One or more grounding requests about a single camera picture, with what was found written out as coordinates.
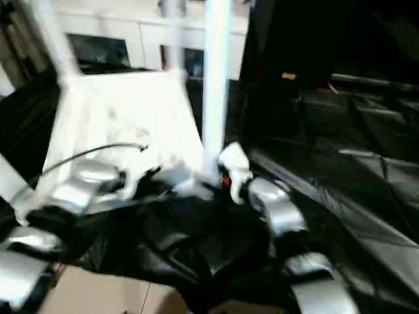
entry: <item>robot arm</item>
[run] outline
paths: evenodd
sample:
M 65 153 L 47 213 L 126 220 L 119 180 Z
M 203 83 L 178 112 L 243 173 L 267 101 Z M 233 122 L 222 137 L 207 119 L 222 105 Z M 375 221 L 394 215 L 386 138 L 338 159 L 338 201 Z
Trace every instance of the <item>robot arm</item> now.
M 0 251 L 0 313 L 34 313 L 54 282 L 53 263 L 63 253 L 77 219 L 98 195 L 124 186 L 116 167 L 83 160 L 53 191 L 29 226 L 13 229 Z
M 235 160 L 240 155 L 235 149 L 227 152 L 233 153 Z M 289 283 L 299 311 L 358 313 L 286 185 L 254 178 L 245 159 L 240 167 L 226 162 L 225 155 L 221 159 L 228 171 L 232 199 L 248 202 L 263 214 L 283 280 Z M 84 160 L 41 209 L 27 215 L 29 226 L 15 228 L 0 248 L 1 314 L 37 311 L 54 282 L 52 265 L 68 244 L 74 223 L 85 215 L 94 198 L 116 192 L 126 184 L 125 174 L 116 167 Z

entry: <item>tiled floor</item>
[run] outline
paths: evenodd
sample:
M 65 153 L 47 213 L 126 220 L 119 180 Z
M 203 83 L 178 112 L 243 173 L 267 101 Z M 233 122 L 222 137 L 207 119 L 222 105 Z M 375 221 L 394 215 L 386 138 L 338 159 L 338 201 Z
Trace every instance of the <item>tiled floor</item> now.
M 68 267 L 40 314 L 189 314 L 173 288 L 133 279 L 96 275 Z M 211 314 L 280 314 L 273 307 L 229 301 Z

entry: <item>window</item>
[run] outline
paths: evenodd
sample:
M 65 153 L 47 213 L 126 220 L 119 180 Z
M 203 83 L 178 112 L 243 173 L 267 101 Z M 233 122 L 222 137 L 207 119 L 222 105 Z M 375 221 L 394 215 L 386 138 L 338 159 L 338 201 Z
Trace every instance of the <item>window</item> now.
M 160 53 L 162 56 L 162 68 L 165 69 L 167 65 L 166 46 L 160 46 Z M 190 77 L 204 77 L 204 51 L 199 49 L 183 49 L 185 58 L 185 70 Z
M 116 69 L 130 66 L 125 41 L 107 37 L 68 34 L 80 67 L 103 66 Z

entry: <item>white pole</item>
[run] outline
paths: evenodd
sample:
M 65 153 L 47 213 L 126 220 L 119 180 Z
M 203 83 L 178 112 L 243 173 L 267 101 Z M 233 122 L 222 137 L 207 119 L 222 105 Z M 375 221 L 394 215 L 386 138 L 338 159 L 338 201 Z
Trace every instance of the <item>white pole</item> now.
M 21 198 L 14 199 L 15 195 L 21 190 L 26 190 L 26 193 L 21 195 Z M 33 190 L 27 185 L 19 172 L 0 154 L 0 196 L 15 210 L 16 216 L 25 213 L 30 208 L 29 200 L 32 195 Z
M 231 5 L 231 0 L 206 1 L 203 172 L 206 179 L 213 184 L 219 184 L 218 157 L 224 145 Z
M 183 48 L 182 48 L 182 16 L 180 15 L 179 2 L 183 0 L 164 0 L 166 17 L 169 19 L 171 31 L 171 45 L 168 47 L 168 69 L 183 70 Z
M 3 69 L 0 63 L 0 100 L 2 97 L 9 96 L 14 92 L 12 83 L 10 83 L 9 77 L 6 71 Z
M 31 12 L 45 43 L 48 55 L 60 80 L 71 75 L 81 75 L 69 41 L 61 31 L 50 0 L 24 0 L 27 11 Z

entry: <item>black tarp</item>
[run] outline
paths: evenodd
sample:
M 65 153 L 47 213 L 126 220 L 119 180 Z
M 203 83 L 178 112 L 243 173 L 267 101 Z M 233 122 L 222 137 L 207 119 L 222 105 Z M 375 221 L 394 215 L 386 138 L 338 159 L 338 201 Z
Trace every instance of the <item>black tarp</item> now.
M 42 172 L 59 96 L 49 69 L 0 101 L 0 153 L 25 180 Z
M 53 116 L 56 83 L 42 86 L 45 94 L 25 90 L 20 105 Z M 189 89 L 196 112 L 201 104 L 193 93 L 200 88 Z M 252 97 L 249 103 L 275 100 Z M 227 138 L 236 139 L 242 112 L 234 106 L 230 102 Z M 8 116 L 30 118 L 26 112 L 16 106 Z M 0 125 L 10 125 L 8 116 L 1 115 Z M 43 115 L 34 117 L 32 123 Z M 301 94 L 263 111 L 257 105 L 246 110 L 242 140 L 252 169 L 291 187 L 362 313 L 419 311 L 418 122 L 414 102 L 347 95 Z M 13 139 L 6 140 L 10 147 Z M 45 134 L 39 143 L 46 149 Z M 36 142 L 25 149 L 39 153 Z M 41 166 L 34 162 L 28 173 Z M 0 220 L 4 233 L 13 217 L 2 212 Z M 223 194 L 213 201 L 171 195 L 86 217 L 65 260 L 173 285 L 196 313 L 227 298 L 292 307 L 289 287 L 267 251 L 266 226 L 250 208 L 231 204 Z

